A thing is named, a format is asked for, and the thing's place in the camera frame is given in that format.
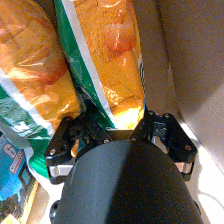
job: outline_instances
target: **snack bag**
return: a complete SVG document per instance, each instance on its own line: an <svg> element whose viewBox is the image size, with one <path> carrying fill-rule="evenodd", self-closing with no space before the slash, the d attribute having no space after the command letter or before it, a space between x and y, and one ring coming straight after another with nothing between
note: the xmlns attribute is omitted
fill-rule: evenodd
<svg viewBox="0 0 224 224"><path fill-rule="evenodd" d="M28 170L23 149L0 130L0 223L25 224L38 183Z"/></svg>
<svg viewBox="0 0 224 224"><path fill-rule="evenodd" d="M102 114L134 129L144 112L143 67L132 0L55 0L72 74Z"/></svg>
<svg viewBox="0 0 224 224"><path fill-rule="evenodd" d="M64 116L81 108L57 35L32 0L0 1L0 121L34 149L30 165L47 177L44 151Z"/></svg>

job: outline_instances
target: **chip bag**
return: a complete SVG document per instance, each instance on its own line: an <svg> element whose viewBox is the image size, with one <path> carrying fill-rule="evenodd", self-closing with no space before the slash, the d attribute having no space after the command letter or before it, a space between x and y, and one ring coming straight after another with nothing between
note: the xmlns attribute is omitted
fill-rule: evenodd
<svg viewBox="0 0 224 224"><path fill-rule="evenodd" d="M132 0L54 2L74 78L112 127L134 129L144 112L144 77Z"/></svg>
<svg viewBox="0 0 224 224"><path fill-rule="evenodd" d="M32 0L0 1L0 121L34 149L30 165L48 176L44 151L64 116L81 108L52 24Z"/></svg>

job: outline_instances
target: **yellow chip bag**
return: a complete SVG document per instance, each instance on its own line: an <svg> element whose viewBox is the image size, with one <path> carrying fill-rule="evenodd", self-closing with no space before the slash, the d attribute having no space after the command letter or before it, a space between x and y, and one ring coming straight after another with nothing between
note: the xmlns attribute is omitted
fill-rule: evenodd
<svg viewBox="0 0 224 224"><path fill-rule="evenodd" d="M143 67L132 0L55 0L73 75L103 115L134 129L144 112Z"/></svg>

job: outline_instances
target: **plastic packaging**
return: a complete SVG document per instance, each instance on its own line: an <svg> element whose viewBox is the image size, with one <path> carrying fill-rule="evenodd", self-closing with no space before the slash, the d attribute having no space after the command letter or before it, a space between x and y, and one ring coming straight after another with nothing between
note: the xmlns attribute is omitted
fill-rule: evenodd
<svg viewBox="0 0 224 224"><path fill-rule="evenodd" d="M0 121L34 149L30 160L47 177L44 151L64 116L80 114L57 35L32 0L0 1Z"/></svg>
<svg viewBox="0 0 224 224"><path fill-rule="evenodd" d="M143 67L131 0L55 0L59 36L77 83L112 127L143 116Z"/></svg>
<svg viewBox="0 0 224 224"><path fill-rule="evenodd" d="M0 223L25 224L38 184L28 170L23 149L0 130Z"/></svg>

